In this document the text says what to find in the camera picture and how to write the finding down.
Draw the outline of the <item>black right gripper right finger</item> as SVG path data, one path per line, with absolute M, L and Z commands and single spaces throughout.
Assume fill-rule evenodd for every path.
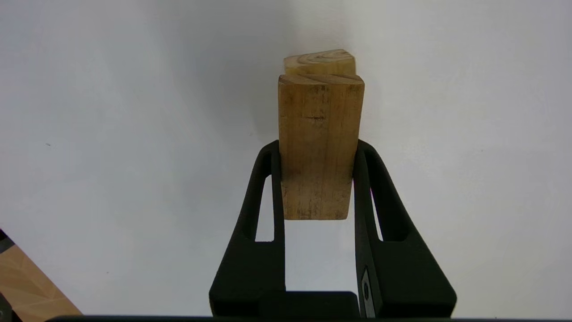
M 360 140 L 353 169 L 355 263 L 364 318 L 450 318 L 456 293 L 413 224 L 380 155 Z

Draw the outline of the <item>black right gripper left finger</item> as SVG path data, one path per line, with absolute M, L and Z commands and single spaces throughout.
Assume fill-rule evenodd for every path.
M 266 178 L 271 179 L 273 239 L 256 241 Z M 260 302 L 285 286 L 285 225 L 278 140 L 257 155 L 235 228 L 209 290 L 216 317 L 257 317 Z

